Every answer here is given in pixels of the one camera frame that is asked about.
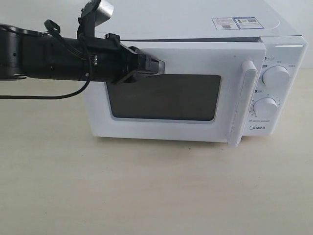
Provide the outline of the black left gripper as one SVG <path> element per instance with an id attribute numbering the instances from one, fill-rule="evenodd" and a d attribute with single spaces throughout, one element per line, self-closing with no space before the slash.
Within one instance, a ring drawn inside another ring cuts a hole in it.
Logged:
<path id="1" fill-rule="evenodd" d="M 165 72 L 165 62 L 148 54 L 138 54 L 125 46 L 116 34 L 104 38 L 80 34 L 85 61 L 81 81 L 131 84 Z"/>

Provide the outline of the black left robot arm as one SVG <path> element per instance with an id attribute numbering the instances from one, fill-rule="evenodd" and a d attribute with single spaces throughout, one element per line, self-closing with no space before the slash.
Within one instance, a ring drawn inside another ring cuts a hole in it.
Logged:
<path id="1" fill-rule="evenodd" d="M 71 53 L 55 37 L 11 25 L 0 26 L 0 79 L 27 77 L 51 80 L 86 81 L 92 70 L 94 82 L 134 82 L 161 75 L 165 63 L 136 47 L 121 44 L 119 37 L 65 38 L 78 50 Z"/>

